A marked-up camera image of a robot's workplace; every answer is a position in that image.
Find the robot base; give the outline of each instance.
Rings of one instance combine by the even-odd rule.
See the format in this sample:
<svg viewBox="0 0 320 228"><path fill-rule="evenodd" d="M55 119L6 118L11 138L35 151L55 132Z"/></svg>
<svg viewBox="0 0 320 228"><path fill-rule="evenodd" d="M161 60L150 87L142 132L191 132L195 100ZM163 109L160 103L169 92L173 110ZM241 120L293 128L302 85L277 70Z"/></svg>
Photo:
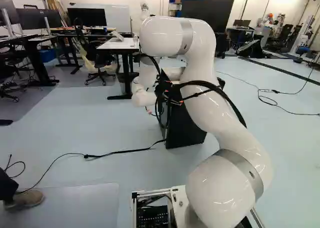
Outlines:
<svg viewBox="0 0 320 228"><path fill-rule="evenodd" d="M161 78L170 81L164 70L162 70ZM225 81L220 78L218 81L223 89ZM171 95L174 100L182 99L180 91ZM193 122L184 103L177 105L163 101L158 103L157 109L160 113L163 126L160 128L163 138L166 139L167 149L202 144L205 141L207 133Z"/></svg>
<svg viewBox="0 0 320 228"><path fill-rule="evenodd" d="M189 205L184 185L170 189L132 193L133 228L207 228ZM255 209L235 228L252 228L250 220L264 228Z"/></svg>

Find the black line on floor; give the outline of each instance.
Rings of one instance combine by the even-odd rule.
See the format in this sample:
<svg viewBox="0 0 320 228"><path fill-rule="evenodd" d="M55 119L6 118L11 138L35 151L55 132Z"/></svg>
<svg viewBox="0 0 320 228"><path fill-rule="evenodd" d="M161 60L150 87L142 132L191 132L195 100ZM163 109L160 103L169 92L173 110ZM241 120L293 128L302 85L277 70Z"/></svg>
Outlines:
<svg viewBox="0 0 320 228"><path fill-rule="evenodd" d="M274 66L271 66L271 65L268 65L268 64L264 64L264 63L260 63L258 61L255 61L255 60L251 60L251 59L247 59L247 58L244 58L244 57L239 57L240 59L242 60L245 60L245 61L248 61L250 63L254 63L254 64L258 64L258 65L261 65L261 66L264 66L264 67L267 67L267 68L270 68L270 69L273 69L273 70L276 70L276 71L279 71L279 72L282 72L284 74L289 74L291 76L294 76L298 79L302 79L302 80L305 80L305 81L308 81L309 83L313 83L313 84L316 84L316 85L319 85L320 86L320 83L318 81L315 81L313 79L308 79L304 76L301 76L299 74L295 74L295 73L292 73L290 71L287 71L287 70L283 70L283 69L279 69L277 67L274 67Z"/></svg>

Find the floor mat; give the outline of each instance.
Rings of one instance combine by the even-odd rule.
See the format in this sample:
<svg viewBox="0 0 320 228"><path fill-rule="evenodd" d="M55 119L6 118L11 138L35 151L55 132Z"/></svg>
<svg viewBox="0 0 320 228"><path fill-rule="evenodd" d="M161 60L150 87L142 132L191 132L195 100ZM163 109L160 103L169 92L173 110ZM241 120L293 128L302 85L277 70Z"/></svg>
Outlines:
<svg viewBox="0 0 320 228"><path fill-rule="evenodd" d="M37 207L8 213L0 206L0 227L116 227L119 185L69 186L40 189L45 200Z"/></svg>

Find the computer monitor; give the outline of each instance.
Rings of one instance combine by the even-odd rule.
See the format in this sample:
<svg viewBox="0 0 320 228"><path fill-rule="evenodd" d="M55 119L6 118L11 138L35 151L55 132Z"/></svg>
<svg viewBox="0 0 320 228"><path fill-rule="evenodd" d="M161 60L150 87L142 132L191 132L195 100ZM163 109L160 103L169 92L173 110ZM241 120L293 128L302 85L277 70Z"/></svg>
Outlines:
<svg viewBox="0 0 320 228"><path fill-rule="evenodd" d="M249 27L251 20L235 20L233 26Z"/></svg>
<svg viewBox="0 0 320 228"><path fill-rule="evenodd" d="M77 9L69 8L68 16L71 24L74 25L75 19L80 19L84 26L107 26L106 14L104 9Z"/></svg>
<svg viewBox="0 0 320 228"><path fill-rule="evenodd" d="M1 9L6 9L8 16L10 18L11 24L19 23L19 16L12 0L0 0L0 26L6 25Z"/></svg>
<svg viewBox="0 0 320 228"><path fill-rule="evenodd" d="M235 0L184 0L183 18L206 21L216 33L224 33Z"/></svg>
<svg viewBox="0 0 320 228"><path fill-rule="evenodd" d="M59 12L50 9L16 9L23 30L46 29L45 17L50 28L62 27Z"/></svg>

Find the power cord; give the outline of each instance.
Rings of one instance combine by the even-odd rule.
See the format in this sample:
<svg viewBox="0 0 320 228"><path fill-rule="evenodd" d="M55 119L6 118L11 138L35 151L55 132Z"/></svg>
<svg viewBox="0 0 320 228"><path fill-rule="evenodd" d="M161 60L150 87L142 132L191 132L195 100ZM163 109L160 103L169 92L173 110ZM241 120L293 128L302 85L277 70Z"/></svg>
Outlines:
<svg viewBox="0 0 320 228"><path fill-rule="evenodd" d="M311 72L310 72L310 74L309 74L309 76L308 76L308 79L310 78L311 73L313 72L314 69L315 69L315 68L313 67L312 70L311 70ZM285 108L283 108L283 107L281 107L280 105L278 105L278 102L277 102L276 100L274 100L274 99L272 99L272 98L269 98L269 97L266 97L266 96L263 96L263 95L260 94L260 92L263 92L263 93L275 93L275 94L295 95L295 94L300 93L300 92L304 89L304 87L305 87L305 86L307 85L307 83L308 83L308 80L306 80L305 84L304 84L304 85L302 86L302 88L300 88L297 92L295 92L295 93L286 93L286 92L280 92L280 91L275 90L275 89L260 89L257 85L252 84L252 83L249 83L249 82L246 81L246 80L237 78L237 77L235 77L235 76L232 76L232 75L227 74L227 73L224 73L224 72L220 72L220 71L216 71L216 72L217 72L217 73L220 73L220 74L224 74L224 75L230 76L230 77L232 77L232 78L234 78L234 79L240 80L240 81L242 81L242 82L244 82L244 83L246 83L246 84L248 84L248 85L250 85L250 86L255 87L255 88L257 89L257 94L258 94L259 100L260 100L261 102L264 102L265 104L268 104L268 105L271 105L271 106L276 106L276 107L281 108L282 110L286 111L287 113L294 114L294 115L306 115L306 116L319 116L319 117L320 117L320 113L318 113L318 114L306 114L306 113L295 113L295 112L288 111L288 110L286 110Z"/></svg>
<svg viewBox="0 0 320 228"><path fill-rule="evenodd" d="M132 150L121 150L121 151L115 151L115 152L111 152L111 153L107 153L107 154L103 154L103 155L91 155L91 154L82 154L82 153L66 153L66 154L63 154L63 155L60 155L58 158L56 158L52 163L51 165L48 167L48 169L46 169L45 173L41 176L41 178L38 180L37 183L35 183L31 188L28 188L26 190L23 190L23 191L19 191L17 192L18 194L21 194L21 193L25 193L33 188L35 188L40 182L41 180L44 178L44 176L47 174L47 172L50 170L50 168L53 166L53 164L60 158L66 156L66 155L82 155L84 157L84 159L89 159L89 158L92 158L90 160L93 160L93 159L99 159L99 158L103 158L103 157L106 157L106 156L110 156L110 155L113 155L113 154L123 154L123 153L132 153L132 152L138 152L138 151L146 151L146 150L150 150L154 145L158 144L158 143L161 143L161 142L165 142L166 140L165 139L162 139L162 140L159 140L157 142L155 142L153 145L151 145L150 147L148 148L145 148L145 149L132 149ZM12 158L12 154L10 154L9 156L9 161L4 169L5 172L7 172L7 170L11 167L13 167L14 165L16 164L23 164L23 170L15 175L15 176L11 176L10 178L16 178L18 176L20 176L26 169L26 164L23 162L23 161L17 161L13 164L10 164L10 161L11 161L11 158Z"/></svg>

